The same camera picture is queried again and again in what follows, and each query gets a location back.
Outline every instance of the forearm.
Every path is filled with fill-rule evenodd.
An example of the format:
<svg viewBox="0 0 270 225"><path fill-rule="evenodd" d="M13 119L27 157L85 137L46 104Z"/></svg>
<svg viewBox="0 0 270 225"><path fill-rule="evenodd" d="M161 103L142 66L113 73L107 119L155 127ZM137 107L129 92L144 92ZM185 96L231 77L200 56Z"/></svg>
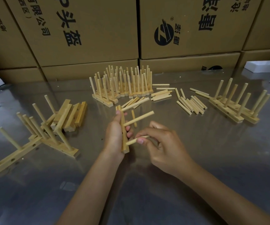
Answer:
<svg viewBox="0 0 270 225"><path fill-rule="evenodd" d="M200 195L228 224L270 224L268 214L197 164L193 164L190 175L183 174L180 179Z"/></svg>
<svg viewBox="0 0 270 225"><path fill-rule="evenodd" d="M57 224L98 224L119 164L102 152Z"/></svg>

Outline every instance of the hand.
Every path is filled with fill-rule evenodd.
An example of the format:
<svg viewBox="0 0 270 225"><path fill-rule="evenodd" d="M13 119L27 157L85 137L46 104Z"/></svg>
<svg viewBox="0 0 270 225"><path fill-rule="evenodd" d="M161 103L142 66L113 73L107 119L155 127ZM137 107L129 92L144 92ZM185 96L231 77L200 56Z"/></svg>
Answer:
<svg viewBox="0 0 270 225"><path fill-rule="evenodd" d="M119 162L124 158L122 153L122 127L120 121L122 119L121 112L116 111L114 119L108 124L106 129L105 144L103 151L115 158L118 158ZM127 137L133 136L133 129L128 125L126 126Z"/></svg>
<svg viewBox="0 0 270 225"><path fill-rule="evenodd" d="M158 147L148 138L140 136L149 135L158 141ZM135 136L137 143L148 148L152 164L177 178L190 175L195 162L186 152L175 131L169 130L164 125L151 121L149 127L141 130Z"/></svg>

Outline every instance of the person's right hand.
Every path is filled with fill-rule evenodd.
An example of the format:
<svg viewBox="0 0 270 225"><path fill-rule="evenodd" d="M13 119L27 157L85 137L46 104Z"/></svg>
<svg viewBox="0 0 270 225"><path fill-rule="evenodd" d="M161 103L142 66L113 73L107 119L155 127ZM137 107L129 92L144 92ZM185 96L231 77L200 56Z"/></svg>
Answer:
<svg viewBox="0 0 270 225"><path fill-rule="evenodd" d="M157 140L158 146L148 138L141 137L146 135ZM195 162L186 152L175 131L151 121L149 127L138 132L135 137L139 137L137 143L148 148L153 165L179 179L191 174Z"/></svg>

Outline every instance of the brown cardboard box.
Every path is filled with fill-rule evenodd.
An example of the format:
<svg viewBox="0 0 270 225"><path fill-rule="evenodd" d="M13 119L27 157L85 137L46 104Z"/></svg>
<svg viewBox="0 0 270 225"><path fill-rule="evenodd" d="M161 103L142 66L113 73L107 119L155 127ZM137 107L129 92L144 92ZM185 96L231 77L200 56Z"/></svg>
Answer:
<svg viewBox="0 0 270 225"><path fill-rule="evenodd" d="M244 68L247 61L270 60L270 50L241 51L236 68Z"/></svg>
<svg viewBox="0 0 270 225"><path fill-rule="evenodd" d="M136 0L6 0L41 66L138 58Z"/></svg>
<svg viewBox="0 0 270 225"><path fill-rule="evenodd" d="M270 0L263 0L243 50L270 49Z"/></svg>
<svg viewBox="0 0 270 225"><path fill-rule="evenodd" d="M241 51L260 2L140 0L141 58Z"/></svg>
<svg viewBox="0 0 270 225"><path fill-rule="evenodd" d="M130 69L130 67L134 68L138 65L138 60L48 66L43 67L42 70L48 81L74 80L89 78L90 76L94 76L97 72L100 72L100 75L104 75L104 71L106 71L108 65L113 65L114 68L116 68L116 66L122 66L123 69L126 67Z"/></svg>
<svg viewBox="0 0 270 225"><path fill-rule="evenodd" d="M235 67L239 55L240 53L228 53L140 60L140 66L148 65L153 73L226 69Z"/></svg>
<svg viewBox="0 0 270 225"><path fill-rule="evenodd" d="M36 61L6 3L0 0L0 69L35 66Z"/></svg>
<svg viewBox="0 0 270 225"><path fill-rule="evenodd" d="M0 78L8 84L45 81L39 68L0 70Z"/></svg>

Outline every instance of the shiny metal table surface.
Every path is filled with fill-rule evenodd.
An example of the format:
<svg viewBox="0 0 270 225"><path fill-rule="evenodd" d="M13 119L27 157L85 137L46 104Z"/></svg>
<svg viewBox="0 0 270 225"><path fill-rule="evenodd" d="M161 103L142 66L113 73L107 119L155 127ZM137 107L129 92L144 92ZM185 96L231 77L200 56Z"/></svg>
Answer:
<svg viewBox="0 0 270 225"><path fill-rule="evenodd" d="M232 70L159 74L153 83L170 83L214 95L220 79L228 80ZM263 89L270 93L270 83L262 80L234 79L249 83L246 92L252 96L250 107ZM92 98L89 80L30 83L11 86L0 91L0 126L21 145L29 133L16 117L16 112L39 117L32 107L36 103L45 117L51 115L44 95L49 95L56 109L64 99L77 103L87 101L82 127L66 133L73 147L81 151L69 158L45 145L28 153L0 174L0 224L54 224L70 201L78 185L103 147L103 138L115 107L108 108ZM128 101L119 99L119 104ZM135 132L149 121L158 121L176 130L188 153L219 180L270 214L270 99L260 112L260 122L235 124L200 98L208 106L204 115L189 116L176 103L176 94L156 102L146 102L135 109L140 116L155 112L139 121ZM0 159L14 147L0 134ZM225 224L225 222L194 191L176 178L163 173L150 163L148 151L133 144L122 161L105 209L101 224Z"/></svg>

